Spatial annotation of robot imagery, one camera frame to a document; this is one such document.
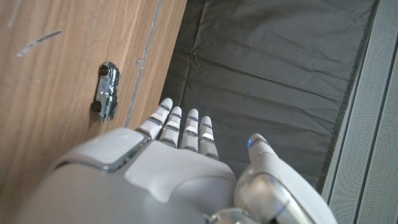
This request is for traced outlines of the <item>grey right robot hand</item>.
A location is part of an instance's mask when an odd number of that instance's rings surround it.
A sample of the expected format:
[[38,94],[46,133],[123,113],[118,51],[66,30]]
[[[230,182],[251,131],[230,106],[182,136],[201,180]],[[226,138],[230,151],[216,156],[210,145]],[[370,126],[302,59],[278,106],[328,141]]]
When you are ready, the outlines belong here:
[[260,134],[236,177],[211,119],[170,98],[137,129],[74,147],[46,173],[14,223],[334,223],[321,195]]

